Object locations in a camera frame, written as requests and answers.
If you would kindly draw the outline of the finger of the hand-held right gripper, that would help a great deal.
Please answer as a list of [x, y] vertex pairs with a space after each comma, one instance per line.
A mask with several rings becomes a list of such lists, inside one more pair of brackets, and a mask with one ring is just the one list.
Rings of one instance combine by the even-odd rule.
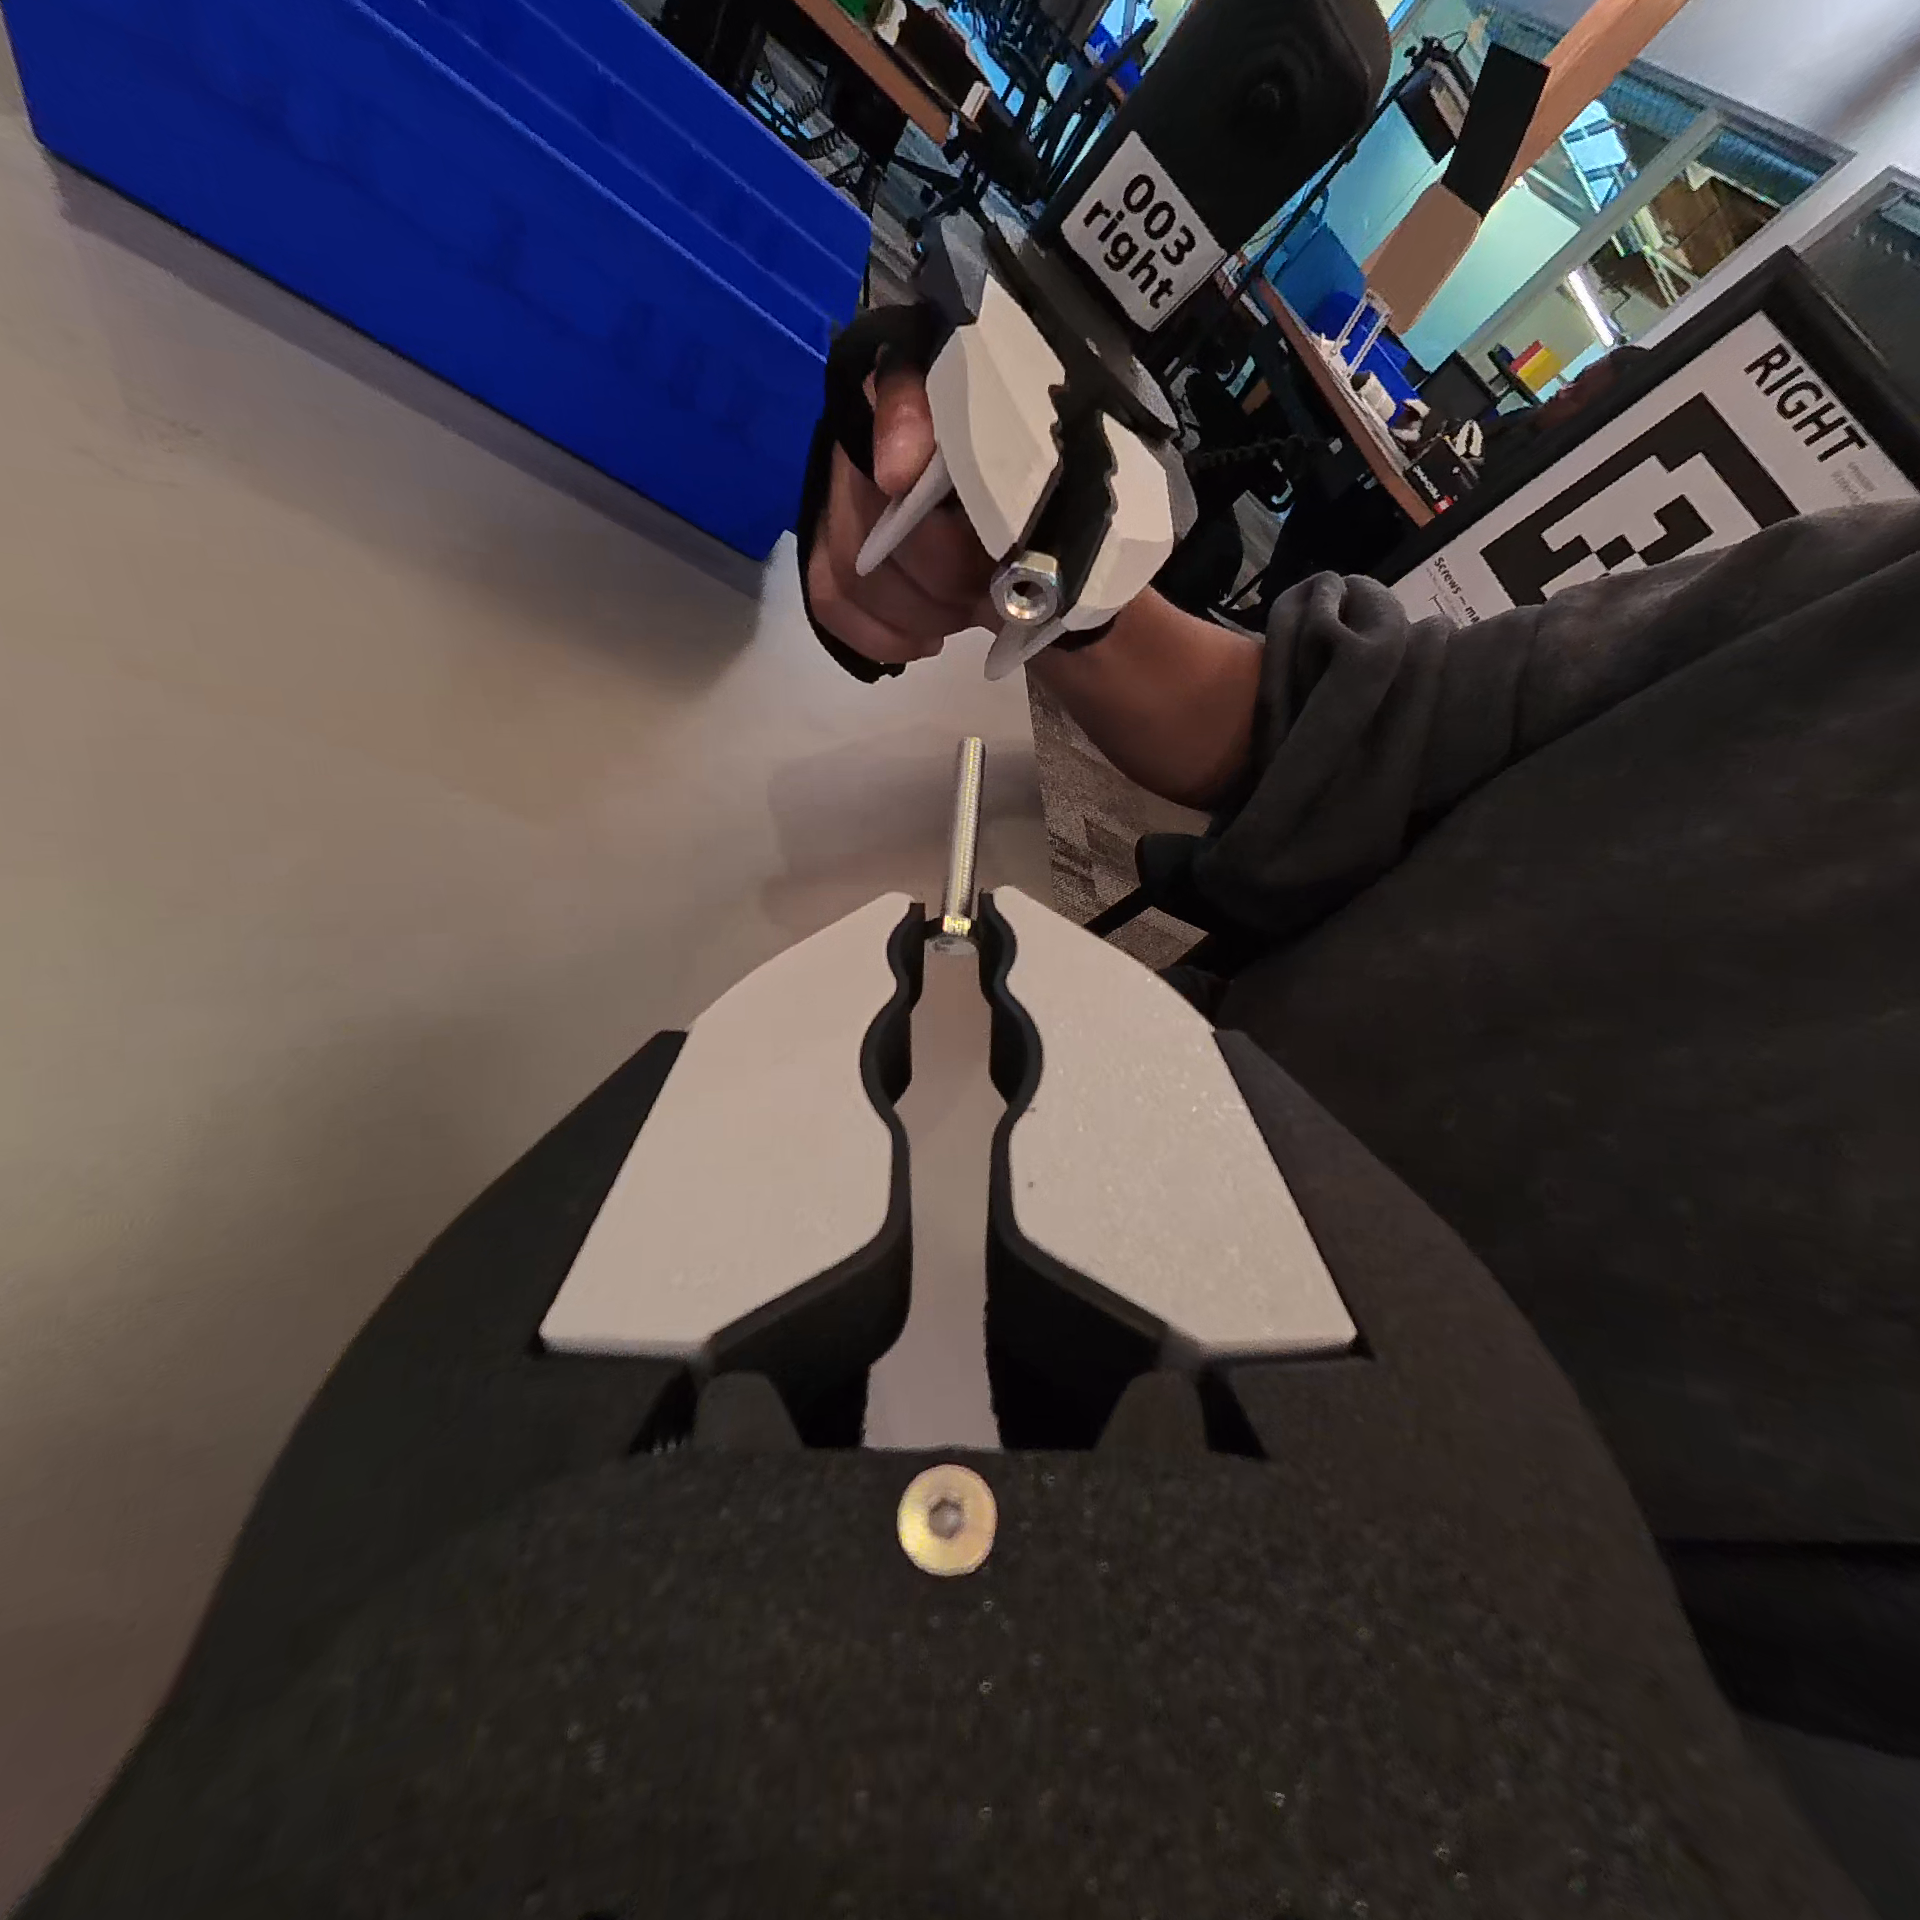
[[1090, 561], [1113, 529], [1113, 440], [1019, 300], [985, 282], [929, 372], [936, 446], [992, 561]]
[[1193, 529], [1193, 483], [1178, 446], [1130, 426], [1097, 426], [1090, 446], [1097, 473], [1068, 494], [1063, 606], [1047, 634], [1108, 626]]

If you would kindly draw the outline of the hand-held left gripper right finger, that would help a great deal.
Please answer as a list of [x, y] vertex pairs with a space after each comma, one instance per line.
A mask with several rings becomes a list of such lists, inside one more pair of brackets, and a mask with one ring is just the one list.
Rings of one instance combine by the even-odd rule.
[[1000, 1440], [1090, 1449], [1134, 1380], [1360, 1348], [1243, 1076], [1159, 975], [1018, 887], [980, 900]]

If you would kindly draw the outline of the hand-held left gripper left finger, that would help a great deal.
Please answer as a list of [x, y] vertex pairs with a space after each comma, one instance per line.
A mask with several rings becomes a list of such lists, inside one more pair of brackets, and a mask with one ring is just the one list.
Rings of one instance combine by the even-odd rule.
[[802, 1444], [863, 1442], [915, 1273], [921, 906], [886, 894], [743, 977], [678, 1036], [537, 1330], [542, 1356], [763, 1377]]

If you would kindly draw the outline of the long steel hex bolt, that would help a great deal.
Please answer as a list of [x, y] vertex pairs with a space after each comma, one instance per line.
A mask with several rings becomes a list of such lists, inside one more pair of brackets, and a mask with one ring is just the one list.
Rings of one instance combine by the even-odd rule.
[[962, 953], [976, 939], [979, 840], [985, 806], [987, 743], [962, 737], [956, 751], [951, 831], [940, 911], [929, 914], [929, 946]]

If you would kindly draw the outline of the blue plastic bin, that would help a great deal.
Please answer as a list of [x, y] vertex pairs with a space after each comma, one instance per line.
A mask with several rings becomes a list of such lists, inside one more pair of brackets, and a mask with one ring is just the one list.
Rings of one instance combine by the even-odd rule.
[[4, 4], [39, 145], [763, 562], [868, 218], [627, 4]]

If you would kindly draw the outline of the person's right forearm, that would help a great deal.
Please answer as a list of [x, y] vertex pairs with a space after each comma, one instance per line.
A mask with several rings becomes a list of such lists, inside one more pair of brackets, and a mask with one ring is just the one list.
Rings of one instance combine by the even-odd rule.
[[1320, 575], [1257, 641], [1158, 594], [1041, 680], [1147, 794], [1202, 810], [1158, 898], [1257, 951], [1452, 817], [1494, 859], [1698, 859], [1816, 894], [1915, 881], [1913, 504], [1783, 519], [1452, 626]]

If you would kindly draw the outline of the person's right hand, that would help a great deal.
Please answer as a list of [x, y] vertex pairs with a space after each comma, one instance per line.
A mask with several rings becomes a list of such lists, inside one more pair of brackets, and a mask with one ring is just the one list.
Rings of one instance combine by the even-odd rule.
[[938, 446], [924, 386], [912, 367], [890, 367], [866, 383], [871, 471], [839, 446], [807, 559], [800, 564], [807, 612], [820, 634], [876, 668], [936, 658], [944, 642], [984, 625], [992, 611], [995, 562], [954, 496], [944, 496], [871, 572], [858, 555], [888, 508], [912, 492]]

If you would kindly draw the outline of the wooden table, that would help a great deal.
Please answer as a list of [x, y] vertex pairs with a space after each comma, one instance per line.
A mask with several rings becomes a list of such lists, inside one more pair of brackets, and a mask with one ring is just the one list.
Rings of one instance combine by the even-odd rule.
[[1435, 519], [1435, 508], [1417, 483], [1408, 481], [1403, 448], [1395, 443], [1388, 426], [1355, 393], [1353, 372], [1344, 369], [1334, 351], [1322, 346], [1322, 339], [1312, 334], [1266, 276], [1257, 275], [1254, 280], [1251, 298], [1259, 302], [1263, 311], [1281, 329], [1283, 343], [1338, 422], [1338, 434], [1355, 446], [1376, 486], [1398, 504], [1411, 527], [1417, 530], [1426, 529]]

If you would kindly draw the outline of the person's torso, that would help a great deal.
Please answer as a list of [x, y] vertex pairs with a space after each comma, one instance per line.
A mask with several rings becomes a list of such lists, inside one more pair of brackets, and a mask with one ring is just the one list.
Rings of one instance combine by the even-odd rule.
[[1915, 833], [1439, 833], [1292, 939], [1147, 834], [1183, 984], [1502, 1282], [1713, 1675], [1879, 1915], [1915, 1915]]

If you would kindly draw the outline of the framed marker sign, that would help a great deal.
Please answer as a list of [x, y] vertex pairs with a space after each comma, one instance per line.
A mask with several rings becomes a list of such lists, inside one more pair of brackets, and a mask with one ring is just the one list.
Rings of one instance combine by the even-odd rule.
[[1915, 481], [1915, 406], [1783, 249], [1439, 514], [1383, 583], [1411, 618], [1466, 626], [1795, 518], [1912, 504]]

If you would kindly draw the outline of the wooden post black flag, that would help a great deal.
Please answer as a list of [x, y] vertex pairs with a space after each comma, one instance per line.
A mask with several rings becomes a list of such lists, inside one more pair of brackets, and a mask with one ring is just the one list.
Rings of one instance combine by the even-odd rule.
[[1407, 331], [1468, 255], [1487, 215], [1582, 110], [1664, 33], [1686, 3], [1595, 3], [1547, 59], [1487, 50], [1452, 160], [1366, 266], [1388, 323]]

